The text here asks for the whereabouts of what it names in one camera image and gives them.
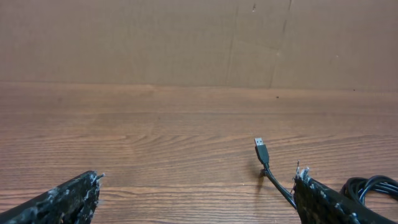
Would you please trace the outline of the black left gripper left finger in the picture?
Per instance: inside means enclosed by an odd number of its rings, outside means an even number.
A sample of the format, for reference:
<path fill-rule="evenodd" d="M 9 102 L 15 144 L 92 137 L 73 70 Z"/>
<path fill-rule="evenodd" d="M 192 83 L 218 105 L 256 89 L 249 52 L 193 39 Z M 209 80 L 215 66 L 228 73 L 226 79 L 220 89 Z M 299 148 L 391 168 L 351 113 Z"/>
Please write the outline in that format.
<path fill-rule="evenodd" d="M 90 224 L 99 204 L 100 179 L 89 170 L 1 213 L 4 224 Z"/>

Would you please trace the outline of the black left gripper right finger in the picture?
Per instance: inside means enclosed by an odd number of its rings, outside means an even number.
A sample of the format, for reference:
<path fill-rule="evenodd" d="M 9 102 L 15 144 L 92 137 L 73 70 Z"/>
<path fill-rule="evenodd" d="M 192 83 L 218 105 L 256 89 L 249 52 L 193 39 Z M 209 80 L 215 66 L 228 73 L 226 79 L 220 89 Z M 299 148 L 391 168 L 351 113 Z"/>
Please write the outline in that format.
<path fill-rule="evenodd" d="M 392 220 L 365 205 L 370 191 L 397 198 L 397 181 L 385 175 L 352 177 L 340 191 L 312 178 L 309 168 L 296 171 L 294 201 L 302 223 L 388 224 Z"/>

